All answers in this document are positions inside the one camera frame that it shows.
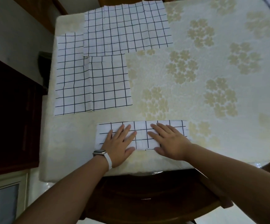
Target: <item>hand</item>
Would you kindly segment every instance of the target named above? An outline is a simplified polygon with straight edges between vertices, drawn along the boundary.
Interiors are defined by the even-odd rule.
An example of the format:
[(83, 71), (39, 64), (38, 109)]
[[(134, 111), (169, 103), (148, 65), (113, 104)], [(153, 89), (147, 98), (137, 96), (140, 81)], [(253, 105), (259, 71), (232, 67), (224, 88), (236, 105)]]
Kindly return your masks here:
[(135, 150), (135, 147), (126, 148), (135, 138), (137, 132), (134, 131), (127, 139), (125, 139), (131, 125), (128, 125), (125, 129), (124, 127), (124, 125), (121, 125), (112, 138), (113, 130), (110, 130), (101, 148), (108, 153), (112, 162), (112, 167), (118, 167), (121, 165)]
[(174, 160), (185, 160), (188, 149), (192, 147), (192, 143), (176, 128), (163, 125), (161, 123), (151, 124), (160, 135), (154, 132), (148, 132), (148, 135), (155, 139), (162, 147), (155, 147), (155, 151), (162, 156)]

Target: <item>cabinet door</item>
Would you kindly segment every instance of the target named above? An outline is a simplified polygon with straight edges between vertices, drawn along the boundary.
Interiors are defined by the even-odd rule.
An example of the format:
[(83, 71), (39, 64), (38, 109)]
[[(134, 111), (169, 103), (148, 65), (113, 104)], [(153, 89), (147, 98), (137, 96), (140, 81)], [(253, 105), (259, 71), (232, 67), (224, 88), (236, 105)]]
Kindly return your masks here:
[(0, 61), (0, 174), (39, 165), (43, 87)]

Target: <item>finger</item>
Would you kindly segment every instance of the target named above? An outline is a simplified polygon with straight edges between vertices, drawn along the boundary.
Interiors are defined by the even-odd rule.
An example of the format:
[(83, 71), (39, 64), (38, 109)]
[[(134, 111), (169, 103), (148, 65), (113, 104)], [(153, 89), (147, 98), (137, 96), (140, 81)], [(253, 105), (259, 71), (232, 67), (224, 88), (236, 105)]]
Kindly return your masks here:
[(165, 155), (165, 151), (164, 151), (163, 148), (161, 148), (161, 147), (155, 147), (154, 150), (155, 150), (158, 154), (160, 154), (160, 155), (162, 155), (162, 156), (166, 156), (166, 155)]
[(157, 126), (161, 127), (166, 133), (172, 133), (172, 131), (167, 126), (165, 126), (164, 124), (161, 124), (161, 123), (158, 122)]
[(134, 131), (130, 136), (128, 136), (127, 139), (125, 139), (125, 143), (127, 144), (127, 146), (132, 142), (136, 134), (137, 134), (137, 131)]
[(151, 132), (151, 131), (148, 131), (148, 135), (151, 136), (153, 139), (155, 139), (158, 143), (161, 144), (163, 138), (160, 135), (158, 135), (154, 132)]
[(107, 137), (106, 137), (106, 140), (105, 141), (109, 141), (111, 139), (111, 136), (112, 136), (112, 132), (113, 130), (111, 129), (108, 134), (107, 134)]
[(126, 135), (128, 134), (129, 130), (131, 128), (131, 125), (127, 125), (127, 127), (124, 129), (124, 131), (120, 134), (120, 136), (118, 137), (121, 140), (124, 140)]
[(174, 133), (180, 133), (176, 128), (174, 128), (173, 126), (170, 125), (166, 125), (172, 132)]
[(132, 154), (132, 152), (134, 152), (134, 151), (135, 151), (135, 147), (127, 148), (125, 150), (124, 159), (126, 160)]
[(124, 124), (122, 124), (120, 128), (118, 128), (118, 130), (116, 131), (115, 135), (112, 138), (117, 139), (120, 136), (120, 133), (123, 131), (124, 127), (125, 127)]
[(168, 134), (159, 126), (155, 125), (155, 124), (151, 124), (150, 125), (152, 128), (155, 129), (155, 131), (157, 131), (162, 137), (166, 137), (168, 136)]

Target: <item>smartwatch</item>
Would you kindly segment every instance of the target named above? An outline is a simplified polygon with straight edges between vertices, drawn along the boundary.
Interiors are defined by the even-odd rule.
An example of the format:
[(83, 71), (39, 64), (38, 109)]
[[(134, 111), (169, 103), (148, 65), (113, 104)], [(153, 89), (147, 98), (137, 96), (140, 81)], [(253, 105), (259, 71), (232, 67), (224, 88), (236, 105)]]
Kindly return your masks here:
[(96, 155), (104, 156), (109, 164), (109, 170), (112, 168), (112, 161), (111, 161), (108, 153), (105, 150), (103, 150), (103, 149), (94, 150), (93, 156), (96, 156)]

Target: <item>forearm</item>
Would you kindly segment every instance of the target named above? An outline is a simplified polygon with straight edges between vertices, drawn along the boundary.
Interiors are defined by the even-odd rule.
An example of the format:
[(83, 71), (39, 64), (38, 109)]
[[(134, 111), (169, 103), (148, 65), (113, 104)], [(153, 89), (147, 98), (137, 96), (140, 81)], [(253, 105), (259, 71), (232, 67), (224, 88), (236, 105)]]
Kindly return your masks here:
[(254, 221), (270, 222), (270, 173), (198, 145), (188, 150), (186, 161), (211, 179)]
[(73, 224), (108, 170), (103, 156), (95, 156), (39, 197), (14, 224)]

